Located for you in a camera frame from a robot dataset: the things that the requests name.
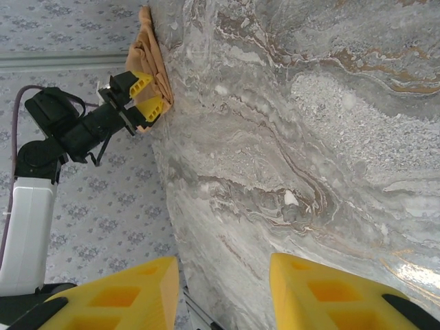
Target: gray marble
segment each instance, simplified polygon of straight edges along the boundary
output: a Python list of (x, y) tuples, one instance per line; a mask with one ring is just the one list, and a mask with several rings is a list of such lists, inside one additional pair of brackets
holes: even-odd
[(153, 5), (175, 107), (153, 132), (192, 296), (275, 327), (272, 252), (440, 318), (438, 1)]

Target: purple cable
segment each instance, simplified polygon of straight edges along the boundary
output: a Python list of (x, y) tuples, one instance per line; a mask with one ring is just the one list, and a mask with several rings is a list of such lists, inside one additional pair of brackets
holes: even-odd
[[(11, 172), (11, 180), (10, 180), (10, 190), (9, 190), (9, 202), (8, 202), (8, 211), (6, 215), (6, 221), (5, 221), (5, 230), (3, 231), (3, 238), (1, 239), (0, 244), (0, 269), (3, 265), (3, 256), (5, 254), (5, 246), (6, 246), (6, 237), (8, 236), (8, 229), (9, 229), (9, 223), (11, 220), (11, 212), (12, 212), (12, 202), (14, 197), (14, 171), (15, 171), (15, 165), (17, 164), (17, 131), (18, 131), (18, 124), (19, 124), (19, 109), (20, 109), (20, 102), (21, 98), (23, 97), (23, 94), (29, 90), (29, 89), (44, 89), (42, 86), (38, 85), (28, 85), (24, 86), (19, 90), (15, 97), (14, 101), (14, 107), (12, 108), (12, 137), (11, 137), (11, 145), (12, 145), (12, 172)], [(88, 107), (97, 107), (97, 104), (84, 102), (84, 104)]]

